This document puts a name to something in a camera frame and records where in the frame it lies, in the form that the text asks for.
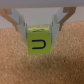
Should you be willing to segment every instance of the black curved line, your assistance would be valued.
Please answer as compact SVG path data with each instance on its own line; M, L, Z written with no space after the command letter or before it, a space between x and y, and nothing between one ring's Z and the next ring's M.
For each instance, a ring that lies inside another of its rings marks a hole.
M32 42L43 42L44 43L44 46L43 47L33 47L32 49L43 49L46 47L46 42L45 40L32 40Z

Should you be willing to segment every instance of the textured brown surface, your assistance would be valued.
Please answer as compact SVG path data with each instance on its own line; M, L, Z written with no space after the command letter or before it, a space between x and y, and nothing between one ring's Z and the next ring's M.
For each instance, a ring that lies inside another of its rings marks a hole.
M0 84L84 84L84 22L65 24L49 55L28 55L15 29L0 30Z

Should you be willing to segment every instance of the green cube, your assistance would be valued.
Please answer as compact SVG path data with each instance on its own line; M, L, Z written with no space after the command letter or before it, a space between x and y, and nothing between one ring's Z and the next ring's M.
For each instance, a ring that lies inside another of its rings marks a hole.
M49 28L28 29L27 43L29 55L50 54L51 37Z

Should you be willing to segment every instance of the cube front face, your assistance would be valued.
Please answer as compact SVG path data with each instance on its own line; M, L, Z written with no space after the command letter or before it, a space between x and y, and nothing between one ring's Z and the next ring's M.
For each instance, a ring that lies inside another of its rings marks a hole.
M29 55L50 54L51 37L49 28L28 29L27 43Z

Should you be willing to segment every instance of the green block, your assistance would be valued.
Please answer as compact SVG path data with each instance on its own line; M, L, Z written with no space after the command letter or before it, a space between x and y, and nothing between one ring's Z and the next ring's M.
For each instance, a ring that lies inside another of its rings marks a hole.
M29 55L50 54L51 37L49 28L28 29L27 43Z

